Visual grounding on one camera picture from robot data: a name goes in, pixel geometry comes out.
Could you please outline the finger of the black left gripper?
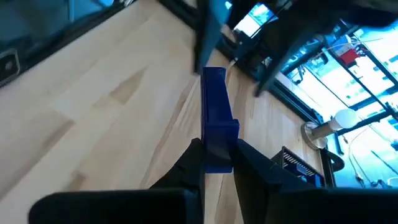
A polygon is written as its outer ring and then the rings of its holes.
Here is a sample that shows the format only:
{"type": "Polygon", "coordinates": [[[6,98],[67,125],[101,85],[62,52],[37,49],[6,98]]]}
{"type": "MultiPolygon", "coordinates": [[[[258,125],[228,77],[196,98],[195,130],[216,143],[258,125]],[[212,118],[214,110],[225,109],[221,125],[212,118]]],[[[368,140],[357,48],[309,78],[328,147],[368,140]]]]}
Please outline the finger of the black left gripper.
{"type": "Polygon", "coordinates": [[[229,17],[225,0],[197,0],[193,71],[201,74],[221,39],[221,28],[229,17]]]}
{"type": "Polygon", "coordinates": [[[273,84],[275,76],[280,72],[285,63],[301,48],[307,41],[314,38],[314,33],[299,33],[298,35],[282,35],[278,42],[275,43],[271,62],[263,69],[259,75],[259,81],[254,91],[254,96],[259,97],[262,93],[270,88],[273,84]]]}

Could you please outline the red machine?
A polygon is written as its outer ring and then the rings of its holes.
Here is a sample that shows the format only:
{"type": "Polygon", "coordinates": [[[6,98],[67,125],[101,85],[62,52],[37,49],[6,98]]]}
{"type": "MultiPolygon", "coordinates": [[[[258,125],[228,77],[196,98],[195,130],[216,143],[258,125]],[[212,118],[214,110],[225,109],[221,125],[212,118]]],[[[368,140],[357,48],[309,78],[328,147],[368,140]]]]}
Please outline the red machine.
{"type": "Polygon", "coordinates": [[[349,49],[339,54],[338,57],[347,67],[352,67],[356,65],[356,59],[359,58],[359,54],[355,49],[349,49]]]}

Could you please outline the globe bulb lamp wooden base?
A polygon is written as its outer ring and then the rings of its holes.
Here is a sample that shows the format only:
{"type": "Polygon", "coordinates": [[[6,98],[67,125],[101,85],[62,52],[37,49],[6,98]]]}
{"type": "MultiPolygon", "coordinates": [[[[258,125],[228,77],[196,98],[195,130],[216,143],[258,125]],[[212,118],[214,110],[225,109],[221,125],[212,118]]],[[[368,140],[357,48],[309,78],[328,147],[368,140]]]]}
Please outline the globe bulb lamp wooden base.
{"type": "Polygon", "coordinates": [[[306,122],[301,126],[301,135],[304,142],[312,149],[319,150],[327,147],[327,136],[342,129],[352,128],[359,121],[355,110],[340,110],[335,116],[323,124],[306,122]]]}

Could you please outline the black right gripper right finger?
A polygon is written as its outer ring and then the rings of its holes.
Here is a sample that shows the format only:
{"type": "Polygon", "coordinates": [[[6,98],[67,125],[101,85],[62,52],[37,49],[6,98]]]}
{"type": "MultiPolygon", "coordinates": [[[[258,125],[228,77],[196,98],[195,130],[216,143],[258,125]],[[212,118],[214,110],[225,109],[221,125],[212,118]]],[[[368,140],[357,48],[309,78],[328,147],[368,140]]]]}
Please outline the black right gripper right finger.
{"type": "Polygon", "coordinates": [[[242,139],[232,150],[244,224],[322,224],[322,189],[278,166],[242,139]]]}

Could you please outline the black computer monitor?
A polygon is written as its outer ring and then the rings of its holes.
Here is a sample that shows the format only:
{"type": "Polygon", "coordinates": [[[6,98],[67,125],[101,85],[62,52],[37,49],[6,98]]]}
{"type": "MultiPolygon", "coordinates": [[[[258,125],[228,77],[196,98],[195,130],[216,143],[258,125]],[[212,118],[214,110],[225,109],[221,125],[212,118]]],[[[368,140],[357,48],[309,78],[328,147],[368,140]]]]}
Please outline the black computer monitor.
{"type": "Polygon", "coordinates": [[[263,24],[278,19],[265,5],[257,3],[234,27],[236,32],[244,32],[248,37],[257,34],[263,24]]]}

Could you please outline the black slotted plastic basket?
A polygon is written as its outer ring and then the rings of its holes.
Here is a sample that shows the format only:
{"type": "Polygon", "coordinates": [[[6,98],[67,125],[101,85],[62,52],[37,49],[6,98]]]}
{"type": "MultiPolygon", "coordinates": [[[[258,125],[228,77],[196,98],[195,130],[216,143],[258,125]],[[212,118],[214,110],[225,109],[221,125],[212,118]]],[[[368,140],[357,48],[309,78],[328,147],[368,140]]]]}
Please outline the black slotted plastic basket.
{"type": "Polygon", "coordinates": [[[315,171],[316,173],[320,174],[318,171],[316,171],[312,166],[307,164],[303,159],[301,159],[298,155],[293,153],[291,150],[287,149],[285,146],[282,147],[281,151],[279,151],[273,158],[272,160],[281,166],[281,168],[290,171],[291,165],[293,164],[300,164],[304,167],[307,167],[308,169],[315,171]]]}

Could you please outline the large window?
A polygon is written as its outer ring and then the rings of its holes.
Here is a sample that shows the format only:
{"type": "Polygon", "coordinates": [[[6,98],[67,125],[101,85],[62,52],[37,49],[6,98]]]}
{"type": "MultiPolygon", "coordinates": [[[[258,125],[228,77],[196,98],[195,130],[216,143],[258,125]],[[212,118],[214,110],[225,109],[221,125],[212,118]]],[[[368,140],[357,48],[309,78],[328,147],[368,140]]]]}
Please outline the large window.
{"type": "Polygon", "coordinates": [[[373,29],[339,22],[331,34],[309,40],[283,68],[294,95],[331,120],[344,109],[359,121],[328,137],[345,166],[340,187],[398,189],[398,20],[373,29]],[[359,54],[347,67],[338,55],[359,54]]]}

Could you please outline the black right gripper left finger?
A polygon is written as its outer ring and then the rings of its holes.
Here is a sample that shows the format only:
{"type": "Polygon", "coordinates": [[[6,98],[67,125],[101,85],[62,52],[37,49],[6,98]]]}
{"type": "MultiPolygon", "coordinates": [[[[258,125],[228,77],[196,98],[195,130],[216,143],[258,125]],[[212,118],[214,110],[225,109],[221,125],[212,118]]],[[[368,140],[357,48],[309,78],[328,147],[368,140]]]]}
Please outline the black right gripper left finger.
{"type": "Polygon", "coordinates": [[[198,138],[150,189],[161,191],[155,217],[160,224],[204,224],[205,150],[198,138]]]}

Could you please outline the navy box with clear window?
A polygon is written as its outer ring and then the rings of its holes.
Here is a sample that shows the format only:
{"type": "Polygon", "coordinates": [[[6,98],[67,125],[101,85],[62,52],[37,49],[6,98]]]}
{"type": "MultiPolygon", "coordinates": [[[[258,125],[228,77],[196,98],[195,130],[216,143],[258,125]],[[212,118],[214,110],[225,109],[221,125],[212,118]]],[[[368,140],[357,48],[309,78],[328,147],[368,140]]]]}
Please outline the navy box with clear window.
{"type": "Polygon", "coordinates": [[[205,67],[200,77],[201,141],[209,174],[233,171],[229,152],[237,143],[239,121],[233,118],[225,79],[223,67],[205,67]]]}

